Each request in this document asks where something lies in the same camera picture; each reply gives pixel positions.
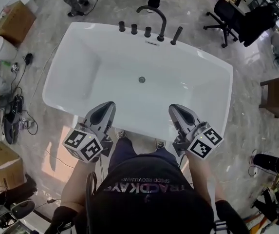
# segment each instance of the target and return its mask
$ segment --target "cardboard box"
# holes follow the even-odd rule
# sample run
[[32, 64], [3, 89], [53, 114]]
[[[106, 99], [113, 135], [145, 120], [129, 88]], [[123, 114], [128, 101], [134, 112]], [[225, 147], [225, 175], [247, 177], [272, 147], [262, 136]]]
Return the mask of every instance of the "cardboard box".
[[23, 183], [22, 159], [0, 141], [0, 191], [13, 189]]
[[0, 20], [0, 36], [13, 45], [22, 43], [36, 16], [21, 1], [9, 5], [10, 12]]

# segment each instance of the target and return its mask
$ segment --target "white freestanding bathtub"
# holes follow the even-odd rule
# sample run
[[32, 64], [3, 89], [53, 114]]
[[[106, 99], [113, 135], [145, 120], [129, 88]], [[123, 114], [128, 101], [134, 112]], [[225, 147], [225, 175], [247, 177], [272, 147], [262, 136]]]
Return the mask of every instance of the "white freestanding bathtub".
[[173, 141], [177, 131], [170, 104], [193, 110], [223, 136], [229, 111], [233, 68], [187, 44], [157, 40], [138, 30], [73, 22], [56, 52], [44, 102], [85, 117], [95, 106], [114, 101], [113, 126]]

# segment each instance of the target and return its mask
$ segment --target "black t-shirt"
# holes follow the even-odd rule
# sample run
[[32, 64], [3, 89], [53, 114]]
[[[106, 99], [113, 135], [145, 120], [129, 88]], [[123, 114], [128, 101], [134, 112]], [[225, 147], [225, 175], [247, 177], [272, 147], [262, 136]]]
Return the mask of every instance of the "black t-shirt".
[[[227, 201], [218, 201], [216, 207], [233, 234], [248, 234]], [[192, 189], [181, 170], [152, 156], [138, 156], [118, 165], [92, 197], [90, 211], [93, 233], [173, 230], [209, 234], [214, 226], [211, 206]], [[46, 233], [58, 233], [56, 228], [62, 222], [71, 221], [78, 233], [86, 233], [86, 211], [77, 214], [67, 207], [56, 209]]]

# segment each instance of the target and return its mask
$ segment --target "marble floor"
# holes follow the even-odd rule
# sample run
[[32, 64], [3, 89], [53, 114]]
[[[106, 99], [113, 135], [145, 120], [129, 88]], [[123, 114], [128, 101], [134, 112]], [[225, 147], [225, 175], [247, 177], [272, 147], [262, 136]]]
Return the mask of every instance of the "marble floor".
[[[265, 32], [252, 45], [245, 48], [239, 42], [230, 40], [229, 47], [223, 49], [223, 33], [219, 30], [203, 30], [204, 25], [215, 24], [206, 11], [214, 11], [217, 0], [161, 0], [161, 11], [167, 17], [165, 35], [173, 37], [177, 27], [183, 26], [180, 41], [202, 49], [233, 65], [233, 89], [228, 123], [223, 144], [209, 157], [213, 172], [224, 188], [228, 201], [245, 217], [255, 210], [249, 205], [262, 186], [273, 178], [264, 172], [253, 178], [248, 174], [249, 156], [254, 149], [271, 152], [279, 156], [279, 119], [264, 109], [258, 109], [261, 98], [260, 82], [279, 77], [279, 68], [273, 63], [270, 48], [270, 34]], [[144, 30], [151, 26], [158, 33], [161, 19], [155, 13], [136, 13], [136, 8], [147, 4], [147, 0], [99, 0], [94, 10], [85, 17], [67, 17], [70, 8], [63, 0], [36, 0], [39, 6], [37, 20], [19, 48], [16, 61], [23, 67], [22, 57], [34, 54], [34, 62], [27, 67], [20, 87], [25, 97], [24, 108], [38, 123], [35, 136], [21, 131], [18, 141], [11, 147], [18, 152], [24, 168], [37, 182], [38, 193], [34, 196], [37, 205], [48, 198], [59, 199], [62, 189], [72, 173], [76, 160], [61, 145], [77, 117], [46, 106], [42, 99], [43, 85], [54, 57], [44, 66], [51, 52], [73, 21], [98, 22], [117, 25], [123, 20], [126, 26], [137, 23]], [[247, 11], [243, 3], [242, 10]], [[7, 72], [12, 81], [12, 74]], [[138, 153], [152, 152], [153, 139], [130, 133]], [[167, 144], [170, 152], [173, 148]], [[102, 157], [104, 176], [107, 174], [109, 159]], [[182, 169], [188, 180], [190, 172], [183, 160]], [[99, 182], [99, 163], [96, 167]], [[47, 217], [52, 217], [57, 204], [49, 204], [38, 209]]]

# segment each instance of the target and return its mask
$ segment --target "black office chair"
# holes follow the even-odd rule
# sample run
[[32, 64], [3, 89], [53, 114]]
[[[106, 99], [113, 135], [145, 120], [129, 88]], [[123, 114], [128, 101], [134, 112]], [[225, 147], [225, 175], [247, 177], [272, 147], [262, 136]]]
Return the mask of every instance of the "black office chair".
[[225, 0], [219, 0], [214, 7], [214, 12], [220, 19], [209, 11], [206, 13], [207, 16], [211, 16], [219, 24], [204, 26], [203, 28], [205, 30], [222, 29], [225, 40], [225, 43], [222, 44], [223, 48], [228, 46], [229, 34], [234, 37], [234, 41], [238, 40], [238, 37], [236, 37], [231, 30], [233, 29], [237, 33], [240, 32], [240, 20], [242, 19], [242, 17], [244, 17], [244, 13], [241, 13], [238, 8], [241, 1], [242, 0], [236, 0], [236, 2], [233, 4], [231, 2], [226, 2]]

